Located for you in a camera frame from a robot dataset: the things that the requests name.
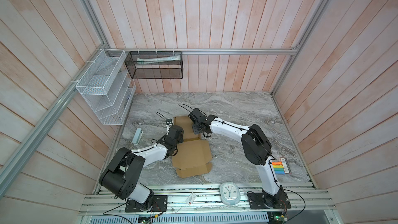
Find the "brown cardboard box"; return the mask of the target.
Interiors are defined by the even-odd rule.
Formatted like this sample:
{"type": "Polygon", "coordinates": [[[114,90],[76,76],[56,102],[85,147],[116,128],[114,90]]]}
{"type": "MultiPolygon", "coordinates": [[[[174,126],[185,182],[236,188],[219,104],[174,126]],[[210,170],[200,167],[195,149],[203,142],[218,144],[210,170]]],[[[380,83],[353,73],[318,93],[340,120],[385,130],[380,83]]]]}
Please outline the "brown cardboard box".
{"type": "Polygon", "coordinates": [[[194,134],[189,117],[175,117],[173,123],[183,128],[183,142],[177,145],[178,153],[172,157],[177,175],[188,178],[209,173],[212,169],[209,142],[202,140],[200,134],[194,134]]]}

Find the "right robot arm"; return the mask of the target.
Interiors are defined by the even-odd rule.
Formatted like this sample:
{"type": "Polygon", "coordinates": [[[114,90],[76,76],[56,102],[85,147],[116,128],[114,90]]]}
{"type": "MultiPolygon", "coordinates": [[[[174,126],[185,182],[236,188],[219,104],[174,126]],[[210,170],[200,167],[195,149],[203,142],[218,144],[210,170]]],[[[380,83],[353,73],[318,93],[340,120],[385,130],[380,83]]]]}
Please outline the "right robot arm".
{"type": "Polygon", "coordinates": [[[272,145],[260,126],[238,125],[225,121],[215,115],[206,116],[198,108],[188,115],[193,122],[195,134],[219,134],[242,144],[245,157],[256,166],[265,197],[279,197],[283,193],[272,168],[272,145]]]}

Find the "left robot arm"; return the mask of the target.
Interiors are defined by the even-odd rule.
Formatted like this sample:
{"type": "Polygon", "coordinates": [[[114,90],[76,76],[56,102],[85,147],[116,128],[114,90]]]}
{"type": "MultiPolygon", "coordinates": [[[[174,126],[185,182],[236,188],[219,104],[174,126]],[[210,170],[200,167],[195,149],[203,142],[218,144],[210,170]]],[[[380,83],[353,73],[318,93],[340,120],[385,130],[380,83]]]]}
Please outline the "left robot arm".
{"type": "Polygon", "coordinates": [[[150,203],[153,191],[138,182],[142,169],[173,156],[177,145],[182,142],[183,128],[172,125],[160,140],[149,147],[137,150],[120,148],[100,176],[100,185],[122,200],[150,203]]]}

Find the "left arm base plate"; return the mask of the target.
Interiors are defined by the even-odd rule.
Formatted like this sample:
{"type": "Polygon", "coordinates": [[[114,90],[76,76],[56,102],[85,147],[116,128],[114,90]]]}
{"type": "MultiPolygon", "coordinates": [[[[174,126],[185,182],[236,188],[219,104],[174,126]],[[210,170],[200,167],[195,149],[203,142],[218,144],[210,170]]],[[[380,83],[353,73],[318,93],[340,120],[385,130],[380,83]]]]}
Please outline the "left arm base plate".
{"type": "Polygon", "coordinates": [[[165,212],[167,210],[167,195],[150,195],[144,203],[138,203],[135,200],[128,199],[125,212],[165,212]]]}

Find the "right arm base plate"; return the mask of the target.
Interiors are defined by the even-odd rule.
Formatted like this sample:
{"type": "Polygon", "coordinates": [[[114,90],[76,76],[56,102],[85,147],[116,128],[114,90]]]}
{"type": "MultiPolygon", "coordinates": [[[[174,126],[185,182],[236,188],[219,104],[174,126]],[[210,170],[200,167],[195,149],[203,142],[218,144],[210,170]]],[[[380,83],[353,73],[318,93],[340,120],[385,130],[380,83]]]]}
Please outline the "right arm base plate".
{"type": "Polygon", "coordinates": [[[250,209],[289,209],[290,200],[285,192],[279,192],[276,195],[270,195],[265,191],[255,193],[248,191],[246,194],[250,209]]]}

